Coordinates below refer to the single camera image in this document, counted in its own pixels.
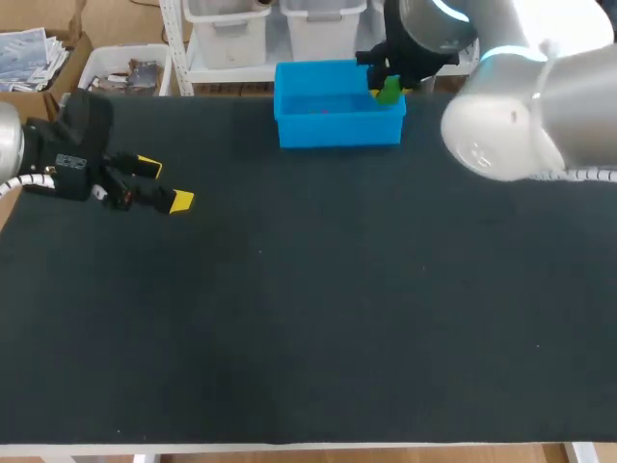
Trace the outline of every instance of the white shelf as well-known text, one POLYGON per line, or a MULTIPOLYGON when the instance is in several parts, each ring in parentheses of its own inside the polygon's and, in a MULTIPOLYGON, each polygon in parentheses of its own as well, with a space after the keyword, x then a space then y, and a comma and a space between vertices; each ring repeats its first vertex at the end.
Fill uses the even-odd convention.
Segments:
MULTIPOLYGON (((358 31, 357 50, 370 50, 377 40, 370 31, 366 14, 362 15, 358 31)), ((193 84, 228 82, 273 82, 277 64, 293 61, 287 20, 278 8, 268 16, 266 25, 266 63, 249 68, 208 69, 203 63, 195 31, 187 51, 188 80, 193 84)), ((461 54, 460 66, 446 66, 438 75, 467 75, 477 63, 477 53, 461 54)))

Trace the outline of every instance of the white cable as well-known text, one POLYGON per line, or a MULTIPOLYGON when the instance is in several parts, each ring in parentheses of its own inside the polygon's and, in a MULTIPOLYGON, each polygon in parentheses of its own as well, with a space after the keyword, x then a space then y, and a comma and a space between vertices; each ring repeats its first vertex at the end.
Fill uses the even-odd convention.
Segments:
POLYGON ((52 177, 42 174, 27 174, 25 176, 11 178, 0 184, 0 200, 11 190, 19 188, 22 185, 37 185, 52 190, 55 188, 54 179, 52 177))
POLYGON ((100 185, 93 186, 93 195, 99 201, 103 201, 107 197, 107 191, 100 185))
POLYGON ((530 177, 532 180, 544 181, 608 181, 617 183, 617 171, 606 169, 571 169, 563 172, 543 172, 530 177))

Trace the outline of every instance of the black cable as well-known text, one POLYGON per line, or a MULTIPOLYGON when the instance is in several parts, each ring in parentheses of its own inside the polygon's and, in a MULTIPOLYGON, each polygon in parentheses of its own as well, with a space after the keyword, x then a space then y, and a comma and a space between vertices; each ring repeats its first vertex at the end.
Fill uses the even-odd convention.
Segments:
MULTIPOLYGON (((138 5, 140 7, 153 7, 153 8, 158 8, 159 10, 161 9, 160 6, 155 5, 153 3, 138 2, 137 0, 128 0, 128 3, 132 3, 133 5, 138 5)), ((161 41, 165 43, 166 45, 170 44, 169 41, 165 40, 165 26, 163 26, 163 30, 161 30, 161 41)))

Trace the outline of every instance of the white storage bin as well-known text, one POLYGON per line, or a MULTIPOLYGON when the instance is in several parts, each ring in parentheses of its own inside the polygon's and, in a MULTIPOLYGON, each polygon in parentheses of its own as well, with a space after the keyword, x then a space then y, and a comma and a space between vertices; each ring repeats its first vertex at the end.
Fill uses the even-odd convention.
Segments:
POLYGON ((281 0, 294 61, 350 60, 366 0, 281 0))
POLYGON ((172 50, 162 43, 146 45, 103 46, 95 49, 79 79, 79 88, 88 89, 97 76, 104 77, 114 72, 129 72, 131 60, 155 61, 163 69, 159 96, 172 93, 172 50))
POLYGON ((377 41, 386 39, 386 22, 384 21, 384 0, 370 1, 370 22, 373 36, 377 41))
POLYGON ((210 69, 259 66, 266 62, 266 16, 255 0, 183 0, 205 65, 210 69))

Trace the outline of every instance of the cardboard box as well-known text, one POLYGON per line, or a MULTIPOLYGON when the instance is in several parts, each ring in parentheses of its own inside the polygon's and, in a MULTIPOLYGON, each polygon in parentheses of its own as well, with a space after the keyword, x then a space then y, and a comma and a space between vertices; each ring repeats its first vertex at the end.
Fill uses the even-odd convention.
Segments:
MULTIPOLYGON (((77 88, 81 72, 93 51, 88 35, 82 31, 81 14, 86 6, 86 1, 75 1, 75 12, 68 25, 68 30, 45 29, 48 37, 56 36, 65 44, 66 48, 72 49, 67 62, 60 70, 60 74, 56 77, 51 88, 45 92, 31 94, 0 93, 0 101, 6 101, 15 106, 23 123, 27 118, 53 121, 58 115, 58 101, 60 101, 62 95, 77 88)), ((45 24, 36 24, 32 27, 41 26, 44 27, 45 24)))

